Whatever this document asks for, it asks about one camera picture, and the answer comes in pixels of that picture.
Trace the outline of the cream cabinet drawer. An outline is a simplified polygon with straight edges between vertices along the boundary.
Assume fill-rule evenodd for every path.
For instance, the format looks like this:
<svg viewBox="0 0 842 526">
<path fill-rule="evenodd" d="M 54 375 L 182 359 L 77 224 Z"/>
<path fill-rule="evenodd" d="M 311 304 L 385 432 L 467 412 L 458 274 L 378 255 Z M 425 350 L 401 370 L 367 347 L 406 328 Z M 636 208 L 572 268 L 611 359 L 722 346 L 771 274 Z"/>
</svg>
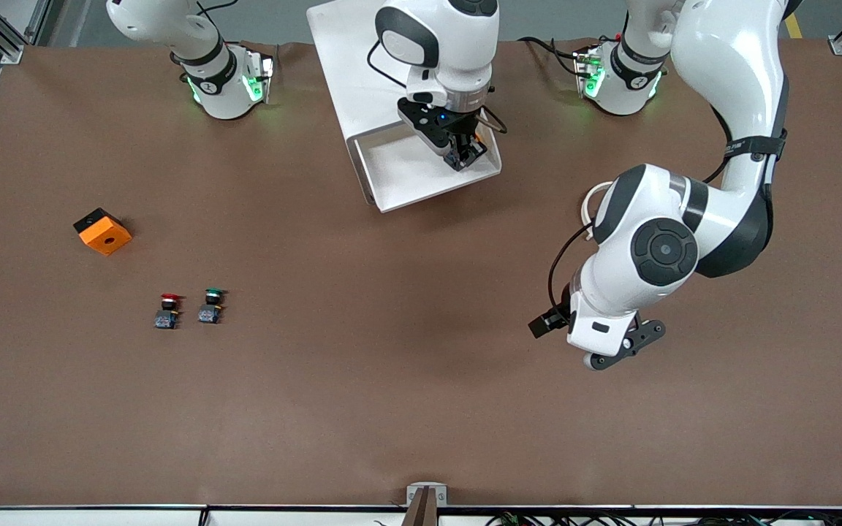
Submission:
<svg viewBox="0 0 842 526">
<path fill-rule="evenodd" d="M 340 122 L 344 142 L 365 200 L 382 213 L 446 194 L 501 172 L 496 134 L 477 133 L 487 153 L 468 169 L 455 171 L 402 122 L 371 123 L 365 118 Z"/>
</svg>

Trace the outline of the white drawer cabinet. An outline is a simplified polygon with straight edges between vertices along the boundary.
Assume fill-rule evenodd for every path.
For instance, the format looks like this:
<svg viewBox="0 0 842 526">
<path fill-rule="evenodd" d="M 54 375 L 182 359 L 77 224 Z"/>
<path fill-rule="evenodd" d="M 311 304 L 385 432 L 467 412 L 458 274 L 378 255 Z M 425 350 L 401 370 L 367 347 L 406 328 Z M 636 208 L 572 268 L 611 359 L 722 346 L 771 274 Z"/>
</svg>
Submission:
<svg viewBox="0 0 842 526">
<path fill-rule="evenodd" d="M 307 11 L 338 122 L 400 122 L 398 100 L 478 113 L 498 0 L 332 0 Z"/>
</svg>

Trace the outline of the orange and black button box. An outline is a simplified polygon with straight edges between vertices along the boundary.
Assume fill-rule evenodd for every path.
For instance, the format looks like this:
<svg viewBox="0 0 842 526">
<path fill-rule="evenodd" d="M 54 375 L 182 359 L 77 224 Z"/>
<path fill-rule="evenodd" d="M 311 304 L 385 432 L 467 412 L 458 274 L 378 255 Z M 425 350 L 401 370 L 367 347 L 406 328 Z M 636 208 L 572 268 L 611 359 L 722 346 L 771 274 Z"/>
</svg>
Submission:
<svg viewBox="0 0 842 526">
<path fill-rule="evenodd" d="M 104 256 L 110 256 L 132 240 L 129 230 L 103 207 L 74 222 L 73 229 L 81 242 Z"/>
</svg>

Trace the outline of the brown table cover sheet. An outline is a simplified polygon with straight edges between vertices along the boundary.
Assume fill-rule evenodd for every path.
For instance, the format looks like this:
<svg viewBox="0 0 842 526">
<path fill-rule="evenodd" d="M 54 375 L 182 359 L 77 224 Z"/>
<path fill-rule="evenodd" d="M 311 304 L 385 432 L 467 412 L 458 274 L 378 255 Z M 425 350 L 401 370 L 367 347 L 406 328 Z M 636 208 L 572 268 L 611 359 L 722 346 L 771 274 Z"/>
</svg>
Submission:
<svg viewBox="0 0 842 526">
<path fill-rule="evenodd" d="M 591 372 L 528 321 L 588 187 L 718 163 L 675 75 L 611 118 L 502 44 L 501 174 L 381 214 L 311 45 L 236 122 L 163 50 L 27 50 L 0 74 L 0 505 L 385 505 L 427 480 L 464 505 L 842 506 L 842 58 L 781 56 L 768 249 Z M 73 229 L 97 207 L 132 234 L 110 256 Z"/>
</svg>

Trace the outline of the white curved plastic bracket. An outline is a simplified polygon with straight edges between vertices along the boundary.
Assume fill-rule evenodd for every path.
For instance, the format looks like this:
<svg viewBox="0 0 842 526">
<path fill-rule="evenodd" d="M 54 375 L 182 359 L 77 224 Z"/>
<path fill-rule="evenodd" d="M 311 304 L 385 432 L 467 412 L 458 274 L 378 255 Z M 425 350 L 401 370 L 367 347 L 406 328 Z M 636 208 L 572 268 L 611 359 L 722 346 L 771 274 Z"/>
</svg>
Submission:
<svg viewBox="0 0 842 526">
<path fill-rule="evenodd" d="M 599 192 L 604 192 L 609 187 L 611 187 L 611 185 L 612 182 L 603 182 L 596 184 L 594 187 L 592 187 L 591 190 L 588 190 L 588 192 L 585 193 L 585 196 L 583 197 L 580 206 L 580 217 L 583 226 L 585 227 L 585 239 L 587 241 L 593 240 L 593 224 L 595 221 L 595 219 L 589 213 L 589 201 L 591 201 L 591 197 L 595 196 L 595 194 L 598 194 Z"/>
</svg>

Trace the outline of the metal bracket with brown post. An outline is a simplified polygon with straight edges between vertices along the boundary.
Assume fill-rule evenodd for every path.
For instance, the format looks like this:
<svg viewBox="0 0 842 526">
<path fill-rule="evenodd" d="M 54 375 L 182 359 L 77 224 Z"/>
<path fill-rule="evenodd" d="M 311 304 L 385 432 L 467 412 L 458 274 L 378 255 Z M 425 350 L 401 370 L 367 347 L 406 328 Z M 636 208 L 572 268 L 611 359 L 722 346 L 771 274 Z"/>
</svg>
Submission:
<svg viewBox="0 0 842 526">
<path fill-rule="evenodd" d="M 406 489 L 406 511 L 401 526 L 440 526 L 440 509 L 448 505 L 444 483 L 415 482 Z"/>
</svg>

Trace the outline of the green push button switch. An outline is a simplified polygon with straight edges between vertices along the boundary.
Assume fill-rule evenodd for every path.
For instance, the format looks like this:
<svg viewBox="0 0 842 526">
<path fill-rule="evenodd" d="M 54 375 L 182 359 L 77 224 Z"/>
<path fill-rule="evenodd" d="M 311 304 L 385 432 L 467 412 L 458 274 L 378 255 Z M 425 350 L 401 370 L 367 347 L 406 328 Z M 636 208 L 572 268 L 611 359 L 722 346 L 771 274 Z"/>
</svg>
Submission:
<svg viewBox="0 0 842 526">
<path fill-rule="evenodd" d="M 219 323 L 224 310 L 224 297 L 227 291 L 223 289 L 206 289 L 204 303 L 198 309 L 199 323 L 216 325 Z"/>
</svg>

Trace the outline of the red push button switch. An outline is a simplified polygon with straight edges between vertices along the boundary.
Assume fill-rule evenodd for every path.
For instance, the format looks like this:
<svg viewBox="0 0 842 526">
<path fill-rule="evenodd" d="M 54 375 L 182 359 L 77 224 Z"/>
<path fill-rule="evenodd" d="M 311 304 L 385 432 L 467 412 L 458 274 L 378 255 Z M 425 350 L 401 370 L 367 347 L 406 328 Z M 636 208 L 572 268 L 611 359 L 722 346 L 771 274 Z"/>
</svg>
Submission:
<svg viewBox="0 0 842 526">
<path fill-rule="evenodd" d="M 154 316 L 154 327 L 157 329 L 177 329 L 181 296 L 164 293 L 160 295 L 160 300 L 160 309 Z"/>
</svg>

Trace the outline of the white table edge rail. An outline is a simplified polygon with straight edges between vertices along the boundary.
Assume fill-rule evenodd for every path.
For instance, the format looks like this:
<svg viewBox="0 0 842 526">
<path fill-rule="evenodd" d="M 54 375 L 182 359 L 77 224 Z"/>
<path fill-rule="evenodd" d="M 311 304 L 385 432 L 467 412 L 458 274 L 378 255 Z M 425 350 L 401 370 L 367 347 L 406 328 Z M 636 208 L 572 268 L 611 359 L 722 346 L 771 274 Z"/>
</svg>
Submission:
<svg viewBox="0 0 842 526">
<path fill-rule="evenodd" d="M 842 506 L 405 505 L 0 506 L 0 526 L 842 526 Z"/>
</svg>

